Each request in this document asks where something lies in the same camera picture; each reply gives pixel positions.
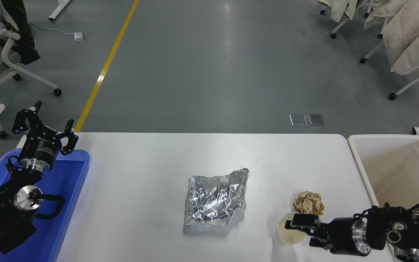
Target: crumpled brown paper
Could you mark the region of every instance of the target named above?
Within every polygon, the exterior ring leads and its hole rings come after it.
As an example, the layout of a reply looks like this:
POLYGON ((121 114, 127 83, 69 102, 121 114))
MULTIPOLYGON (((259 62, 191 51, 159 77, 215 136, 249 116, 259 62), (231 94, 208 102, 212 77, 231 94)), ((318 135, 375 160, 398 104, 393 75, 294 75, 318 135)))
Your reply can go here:
POLYGON ((322 215, 324 205, 321 202, 321 195, 312 191, 305 191, 298 194, 298 197, 292 203, 294 209, 300 214, 322 215))

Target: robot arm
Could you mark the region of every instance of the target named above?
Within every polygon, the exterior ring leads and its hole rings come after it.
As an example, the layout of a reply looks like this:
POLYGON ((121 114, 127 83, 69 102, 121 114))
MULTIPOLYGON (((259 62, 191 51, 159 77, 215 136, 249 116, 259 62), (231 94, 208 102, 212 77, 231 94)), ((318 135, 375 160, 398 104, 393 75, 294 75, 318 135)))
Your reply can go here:
POLYGON ((64 204, 58 195, 43 194, 35 184, 41 181, 43 171, 54 166, 58 151, 70 154, 78 136, 72 131, 73 119, 69 120, 63 133, 43 125, 38 118, 41 101, 34 107, 21 110, 16 117, 13 132, 27 136, 19 156, 10 156, 6 164, 10 178, 0 186, 0 252, 6 254, 27 240, 36 228, 35 218, 51 219, 57 216, 64 204), (63 146, 61 139, 68 138, 63 146), (12 158, 20 166, 14 166, 12 158), (42 201, 57 201, 52 214, 39 214, 42 201))
POLYGON ((394 246, 394 256, 404 262, 419 262, 419 204, 405 209, 372 206, 353 217, 319 222, 314 214, 295 214, 286 229, 306 232, 310 246, 333 254, 367 256, 371 249, 382 250, 386 242, 394 246))

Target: crumpled aluminum foil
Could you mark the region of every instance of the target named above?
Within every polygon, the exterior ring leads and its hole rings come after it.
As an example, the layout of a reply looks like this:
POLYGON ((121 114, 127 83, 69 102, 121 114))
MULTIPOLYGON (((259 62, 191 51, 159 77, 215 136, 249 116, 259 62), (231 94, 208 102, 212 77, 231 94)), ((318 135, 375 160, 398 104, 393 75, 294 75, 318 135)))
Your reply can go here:
POLYGON ((244 205, 248 174, 243 168, 226 176, 189 178, 185 225, 227 225, 244 205))

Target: yellow floor line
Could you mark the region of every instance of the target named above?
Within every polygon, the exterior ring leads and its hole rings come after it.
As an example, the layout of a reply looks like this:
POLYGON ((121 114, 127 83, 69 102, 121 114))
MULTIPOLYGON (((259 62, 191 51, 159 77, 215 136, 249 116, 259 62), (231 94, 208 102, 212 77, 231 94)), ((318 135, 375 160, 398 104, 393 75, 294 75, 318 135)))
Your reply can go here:
POLYGON ((95 87, 93 88, 90 97, 87 100, 87 104, 85 104, 82 114, 80 115, 80 118, 78 119, 77 124, 75 125, 75 132, 80 132, 80 130, 82 129, 83 123, 85 122, 85 119, 87 118, 88 113, 90 112, 90 109, 93 105, 93 102, 95 101, 96 95, 100 90, 101 84, 103 83, 103 79, 106 76, 106 73, 108 73, 111 61, 113 61, 117 48, 119 47, 119 44, 121 44, 122 37, 124 36, 125 30, 127 29, 127 25, 130 22, 130 19, 132 18, 133 12, 135 12, 135 8, 137 7, 138 1, 139 0, 135 0, 133 2, 132 8, 128 12, 123 27, 121 28, 121 31, 119 32, 119 35, 116 38, 116 42, 114 43, 113 48, 111 49, 111 52, 109 53, 109 56, 106 59, 106 63, 104 64, 103 69, 101 70, 100 76, 98 76, 98 80, 96 80, 95 87))

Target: metal floor plate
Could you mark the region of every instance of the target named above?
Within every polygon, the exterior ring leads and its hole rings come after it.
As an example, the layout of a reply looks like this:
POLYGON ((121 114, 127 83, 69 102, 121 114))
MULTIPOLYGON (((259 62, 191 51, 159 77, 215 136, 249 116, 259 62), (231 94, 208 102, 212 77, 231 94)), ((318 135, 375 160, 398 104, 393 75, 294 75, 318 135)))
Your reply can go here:
POLYGON ((301 114, 290 114, 292 126, 306 126, 306 119, 301 114))
POLYGON ((322 114, 308 114, 308 119, 312 126, 325 126, 324 118, 322 114))

